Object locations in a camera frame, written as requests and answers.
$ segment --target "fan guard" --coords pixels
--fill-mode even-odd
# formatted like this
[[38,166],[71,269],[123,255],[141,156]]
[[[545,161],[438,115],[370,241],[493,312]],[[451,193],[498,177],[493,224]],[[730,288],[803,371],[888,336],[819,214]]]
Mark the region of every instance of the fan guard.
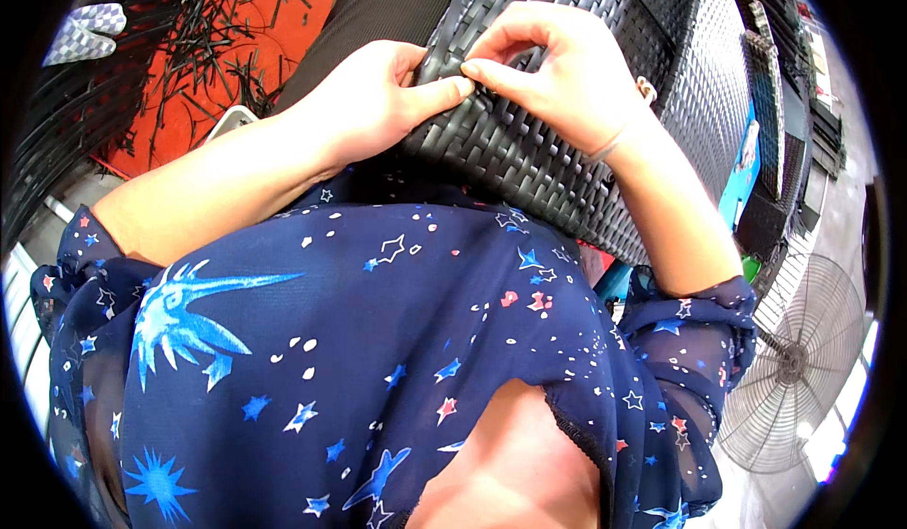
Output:
[[719,431],[731,460],[757,474],[805,459],[804,431],[825,419],[864,342],[864,306],[848,274],[821,255],[788,259],[805,266],[803,278],[777,327],[760,327],[757,355],[727,397]]

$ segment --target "hand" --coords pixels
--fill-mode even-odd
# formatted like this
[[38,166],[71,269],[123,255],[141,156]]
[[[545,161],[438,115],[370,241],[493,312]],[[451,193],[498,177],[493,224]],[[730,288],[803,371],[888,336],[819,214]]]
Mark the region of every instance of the hand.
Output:
[[[532,47],[550,51],[537,73],[507,66]],[[586,154],[606,147],[629,122],[654,119],[608,26],[583,9],[513,2],[466,59],[464,74],[526,108]]]
[[429,117],[463,102],[474,89],[464,77],[407,87],[425,51],[409,43],[373,41],[281,116],[293,118],[290,127],[317,130],[329,170],[377,155]]

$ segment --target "electric fan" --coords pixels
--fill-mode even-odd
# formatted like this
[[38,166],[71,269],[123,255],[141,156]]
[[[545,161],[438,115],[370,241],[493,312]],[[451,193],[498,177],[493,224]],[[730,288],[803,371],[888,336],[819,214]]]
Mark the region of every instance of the electric fan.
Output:
[[[788,260],[805,266],[803,277],[787,308],[777,308],[773,330],[760,326],[757,355],[727,397],[719,431],[727,455],[757,474],[783,472],[805,459],[804,444],[832,408],[864,342],[864,307],[848,274],[820,255]],[[776,279],[786,277],[779,272]]]

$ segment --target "checkered cloth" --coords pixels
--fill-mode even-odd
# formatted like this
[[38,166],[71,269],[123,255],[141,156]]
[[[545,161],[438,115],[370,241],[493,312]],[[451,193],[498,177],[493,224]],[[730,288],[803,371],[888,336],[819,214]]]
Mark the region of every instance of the checkered cloth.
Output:
[[112,55],[116,41],[98,35],[119,35],[126,28],[120,4],[95,4],[69,12],[44,57],[43,67]]

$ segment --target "navy blue blouse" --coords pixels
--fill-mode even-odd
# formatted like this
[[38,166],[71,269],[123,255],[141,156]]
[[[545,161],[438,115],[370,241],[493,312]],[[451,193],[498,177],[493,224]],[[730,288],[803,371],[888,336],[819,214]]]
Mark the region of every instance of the navy blue blouse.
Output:
[[402,526],[514,377],[599,467],[613,526],[709,510],[754,355],[742,278],[673,299],[637,268],[615,326],[549,227],[358,170],[166,269],[76,213],[32,293],[52,454],[96,521]]

